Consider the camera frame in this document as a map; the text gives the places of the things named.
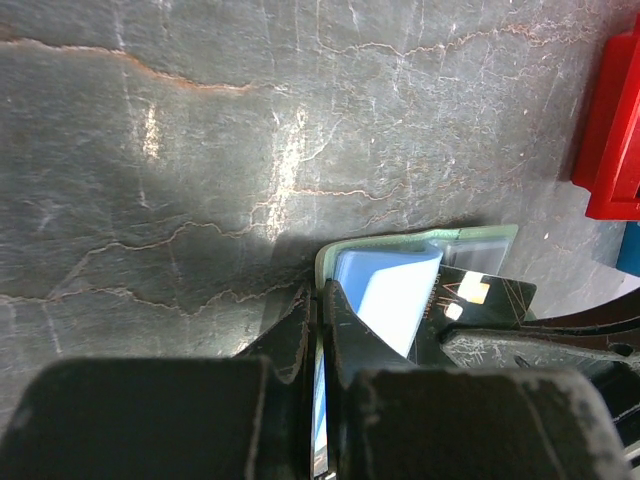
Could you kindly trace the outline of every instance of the black object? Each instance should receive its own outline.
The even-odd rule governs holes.
[[[452,363],[447,347],[463,335],[493,336],[507,349],[533,342],[569,356],[587,351],[604,362],[594,380],[624,421],[623,437],[637,440],[640,389],[628,366],[635,331],[616,327],[633,322],[607,318],[617,321],[597,323],[591,335],[561,322],[452,328],[444,351],[433,345],[440,352],[434,366]],[[603,344],[603,335],[622,347]],[[629,478],[606,407],[582,375],[537,370],[535,358],[517,353],[515,369],[419,369],[360,322],[336,282],[327,283],[322,305],[301,288],[283,318],[240,354],[246,358],[75,360],[50,368],[5,433],[0,478],[309,478],[320,345],[331,469],[341,480]]]

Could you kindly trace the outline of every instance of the stone tabletop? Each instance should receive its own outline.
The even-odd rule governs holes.
[[[623,225],[566,180],[616,0],[1,0],[0,424],[57,359],[239,351],[338,239],[517,223],[537,315]]]

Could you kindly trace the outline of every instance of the red box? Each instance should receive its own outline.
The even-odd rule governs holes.
[[[591,192],[586,215],[640,220],[640,15],[607,42],[585,137],[571,175]]]

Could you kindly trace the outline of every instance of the gray table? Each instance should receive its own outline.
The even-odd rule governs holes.
[[[538,315],[611,298],[566,179],[639,6],[2,0],[0,424],[60,358],[233,354],[336,239],[517,223]]]

